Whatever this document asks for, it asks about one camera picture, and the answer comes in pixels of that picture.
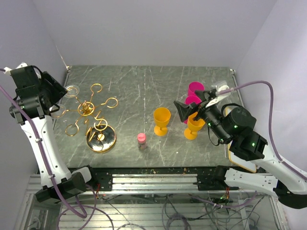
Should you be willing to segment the pink wine glass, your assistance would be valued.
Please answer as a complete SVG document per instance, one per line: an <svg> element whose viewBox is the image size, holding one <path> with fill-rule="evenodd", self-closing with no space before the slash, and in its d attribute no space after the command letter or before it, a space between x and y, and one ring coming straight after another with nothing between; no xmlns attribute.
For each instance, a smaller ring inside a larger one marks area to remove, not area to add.
<svg viewBox="0 0 307 230"><path fill-rule="evenodd" d="M188 96L185 99L185 104L191 104L191 103L199 104L199 103L201 103L201 99L197 96Z"/></svg>
<svg viewBox="0 0 307 230"><path fill-rule="evenodd" d="M188 96L195 96L195 91L203 91L205 90L204 85L201 82L193 81L188 86Z"/></svg>

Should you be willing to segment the clear wine glass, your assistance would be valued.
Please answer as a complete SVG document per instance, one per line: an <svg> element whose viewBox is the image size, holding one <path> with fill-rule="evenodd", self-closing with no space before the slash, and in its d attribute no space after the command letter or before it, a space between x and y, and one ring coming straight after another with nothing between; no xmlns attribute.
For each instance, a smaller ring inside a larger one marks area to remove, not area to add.
<svg viewBox="0 0 307 230"><path fill-rule="evenodd" d="M62 104L55 104L50 107L50 115L53 119L59 119L66 114L66 107Z"/></svg>
<svg viewBox="0 0 307 230"><path fill-rule="evenodd" d="M80 92L80 89L77 85L68 85L65 87L65 89L67 93L64 95L64 97L66 98L76 97Z"/></svg>

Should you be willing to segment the yellow wine glass front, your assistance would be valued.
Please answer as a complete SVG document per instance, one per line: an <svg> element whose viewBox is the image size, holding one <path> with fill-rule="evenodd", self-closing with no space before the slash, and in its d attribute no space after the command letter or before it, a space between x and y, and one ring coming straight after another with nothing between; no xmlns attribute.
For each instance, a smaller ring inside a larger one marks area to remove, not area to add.
<svg viewBox="0 0 307 230"><path fill-rule="evenodd" d="M198 121L193 120L197 115L198 112L195 112L187 119L187 128L184 130L184 136L188 140L194 140L198 135L198 131L200 131L205 125L203 119L199 119Z"/></svg>

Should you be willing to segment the yellow wine glass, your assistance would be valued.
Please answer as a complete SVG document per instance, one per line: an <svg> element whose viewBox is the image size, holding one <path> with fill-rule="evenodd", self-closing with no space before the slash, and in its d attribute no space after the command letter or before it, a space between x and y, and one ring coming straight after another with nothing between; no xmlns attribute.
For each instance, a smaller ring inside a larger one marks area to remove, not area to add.
<svg viewBox="0 0 307 230"><path fill-rule="evenodd" d="M165 107L155 109L153 113L155 122L154 133L157 136L164 136L167 134L167 125L171 118L170 111Z"/></svg>
<svg viewBox="0 0 307 230"><path fill-rule="evenodd" d="M187 119L187 128L184 130L184 136L188 140L194 140L198 135L198 131L200 131L205 125L203 119L199 119L198 121L193 120L197 115L198 112L195 112Z"/></svg>

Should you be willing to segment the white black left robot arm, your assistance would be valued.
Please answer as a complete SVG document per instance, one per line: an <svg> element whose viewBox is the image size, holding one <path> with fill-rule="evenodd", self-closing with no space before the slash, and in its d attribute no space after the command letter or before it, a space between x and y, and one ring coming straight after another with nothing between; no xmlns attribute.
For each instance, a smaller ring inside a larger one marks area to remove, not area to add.
<svg viewBox="0 0 307 230"><path fill-rule="evenodd" d="M92 167L70 171L55 140L51 114L59 111L57 103L67 90L48 72L24 62L6 73L16 85L10 114L26 134L40 171L42 188L35 194L37 201L55 203L95 189L98 178Z"/></svg>

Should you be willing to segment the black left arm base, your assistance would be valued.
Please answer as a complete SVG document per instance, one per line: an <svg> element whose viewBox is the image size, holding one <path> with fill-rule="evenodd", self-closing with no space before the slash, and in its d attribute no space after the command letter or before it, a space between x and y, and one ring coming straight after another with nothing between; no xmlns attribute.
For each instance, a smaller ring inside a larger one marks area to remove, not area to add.
<svg viewBox="0 0 307 230"><path fill-rule="evenodd" d="M113 176L108 171L100 168L91 168L91 179L86 182L94 190L98 191L111 191L113 186Z"/></svg>

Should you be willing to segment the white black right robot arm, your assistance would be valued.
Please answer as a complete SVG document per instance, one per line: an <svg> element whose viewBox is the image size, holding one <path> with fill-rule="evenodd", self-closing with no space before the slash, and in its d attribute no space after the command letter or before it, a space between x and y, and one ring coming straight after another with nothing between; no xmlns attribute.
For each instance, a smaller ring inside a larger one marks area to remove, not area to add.
<svg viewBox="0 0 307 230"><path fill-rule="evenodd" d="M218 165L211 178L212 186L218 190L224 187L243 187L276 197L283 205L302 209L307 206L306 173L299 176L293 165L278 158L272 151L272 143L254 131L256 118L243 106L227 103L217 108L216 90L196 91L203 100L200 103L185 104L174 101L181 121L192 118L202 120L218 138L217 144L228 144L230 152L238 158L249 161L266 173L248 173Z"/></svg>

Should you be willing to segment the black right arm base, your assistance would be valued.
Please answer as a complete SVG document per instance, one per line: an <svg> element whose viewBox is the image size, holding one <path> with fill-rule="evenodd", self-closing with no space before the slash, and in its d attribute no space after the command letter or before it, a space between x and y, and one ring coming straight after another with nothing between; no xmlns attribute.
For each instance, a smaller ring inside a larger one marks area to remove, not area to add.
<svg viewBox="0 0 307 230"><path fill-rule="evenodd" d="M197 181L193 184L197 186L199 191L222 191L228 187L225 182L220 182L209 174L198 174L196 178Z"/></svg>

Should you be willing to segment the clear wine glass front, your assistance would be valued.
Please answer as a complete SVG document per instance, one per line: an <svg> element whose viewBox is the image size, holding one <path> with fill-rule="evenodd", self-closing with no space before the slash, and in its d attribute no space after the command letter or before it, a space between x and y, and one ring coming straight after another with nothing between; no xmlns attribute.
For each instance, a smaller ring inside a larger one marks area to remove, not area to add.
<svg viewBox="0 0 307 230"><path fill-rule="evenodd" d="M59 119L66 114L66 107L62 104L55 104L50 107L50 115L53 119Z"/></svg>

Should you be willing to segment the small pink bottle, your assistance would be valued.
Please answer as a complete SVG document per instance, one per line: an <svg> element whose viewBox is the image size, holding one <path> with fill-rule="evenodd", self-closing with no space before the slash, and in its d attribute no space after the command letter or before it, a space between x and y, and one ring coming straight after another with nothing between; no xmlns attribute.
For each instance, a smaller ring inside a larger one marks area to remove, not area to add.
<svg viewBox="0 0 307 230"><path fill-rule="evenodd" d="M144 133L137 135L137 142L139 149L144 150L147 148L146 135Z"/></svg>

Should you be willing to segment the white board yellow rim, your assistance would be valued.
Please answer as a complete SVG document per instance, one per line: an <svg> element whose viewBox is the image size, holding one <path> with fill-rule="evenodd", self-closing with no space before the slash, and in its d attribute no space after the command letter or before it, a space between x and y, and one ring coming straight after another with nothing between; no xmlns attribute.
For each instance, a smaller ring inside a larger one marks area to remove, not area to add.
<svg viewBox="0 0 307 230"><path fill-rule="evenodd" d="M249 127L251 129L254 128L255 123L256 123L256 119L250 114L250 112L248 110L246 110L244 107L242 107L241 109L239 109L239 107L237 106L236 108L234 108L235 111L241 111L243 112L244 118L246 118L247 120L243 122L243 124L246 127ZM232 141L228 144L228 151L226 156L228 157L228 159L233 163L236 164L237 166L251 172L251 173L256 173L257 171L257 167L254 163L250 162L250 161L246 161L244 159L239 158L238 156L235 155L234 152L232 152L230 150L230 147L232 145Z"/></svg>

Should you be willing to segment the aluminium rail frame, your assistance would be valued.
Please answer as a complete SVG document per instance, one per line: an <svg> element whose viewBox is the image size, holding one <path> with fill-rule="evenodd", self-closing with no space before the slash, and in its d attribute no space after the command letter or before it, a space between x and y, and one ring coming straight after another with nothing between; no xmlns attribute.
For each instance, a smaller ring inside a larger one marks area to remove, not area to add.
<svg viewBox="0 0 307 230"><path fill-rule="evenodd" d="M276 198L243 188L199 191L193 183L209 168L105 170L111 191L79 196L86 218L60 202L35 198L40 176L32 175L16 223L18 230L287 230Z"/></svg>

